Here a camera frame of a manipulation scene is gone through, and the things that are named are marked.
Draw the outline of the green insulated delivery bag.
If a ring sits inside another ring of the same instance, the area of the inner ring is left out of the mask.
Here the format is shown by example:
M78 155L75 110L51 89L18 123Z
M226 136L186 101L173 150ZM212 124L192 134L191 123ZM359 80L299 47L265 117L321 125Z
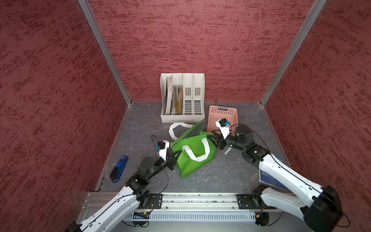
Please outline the green insulated delivery bag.
M174 140L170 143L172 151L181 154L176 162L183 179L203 167L215 157L215 145L207 136L211 133L203 132L204 120L191 125L186 123L173 123L169 128L169 135ZM178 126L187 128L179 137L175 135L174 129Z

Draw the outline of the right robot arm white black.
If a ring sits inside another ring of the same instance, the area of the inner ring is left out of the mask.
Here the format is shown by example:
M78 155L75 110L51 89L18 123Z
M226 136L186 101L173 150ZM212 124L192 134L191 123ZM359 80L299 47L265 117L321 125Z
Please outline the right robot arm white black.
M302 219L313 232L331 232L338 227L345 214L335 188L323 187L289 168L267 146L255 143L256 132L248 126L236 124L235 134L232 135L230 122L221 119L215 124L221 133L213 131L208 138L217 148L240 151L245 161L271 175L293 193L279 193L260 185L251 194L257 207L270 206L290 213Z

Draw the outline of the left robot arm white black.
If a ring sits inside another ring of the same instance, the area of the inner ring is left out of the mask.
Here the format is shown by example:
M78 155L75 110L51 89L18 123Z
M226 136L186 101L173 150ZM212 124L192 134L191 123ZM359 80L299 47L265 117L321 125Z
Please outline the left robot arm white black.
M148 190L150 180L166 167L174 169L181 151L166 155L166 160L145 157L138 167L138 171L129 178L121 191L106 205L83 220L81 223L73 221L65 229L66 232L109 232L114 229L125 216L133 213L137 208L154 209L152 195Z

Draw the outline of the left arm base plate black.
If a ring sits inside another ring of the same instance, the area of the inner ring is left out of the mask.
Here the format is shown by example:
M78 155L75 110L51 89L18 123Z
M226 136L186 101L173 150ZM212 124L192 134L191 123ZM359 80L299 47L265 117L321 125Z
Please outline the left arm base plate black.
M147 193L147 194L137 194L137 201L139 204L139 209L161 209L163 194L162 193Z

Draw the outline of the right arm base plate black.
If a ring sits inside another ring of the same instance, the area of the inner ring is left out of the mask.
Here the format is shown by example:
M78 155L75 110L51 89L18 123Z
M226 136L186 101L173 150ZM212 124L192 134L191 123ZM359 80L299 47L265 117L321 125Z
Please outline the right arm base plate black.
M276 207L267 206L259 195L254 194L237 194L237 204L240 210L273 210Z

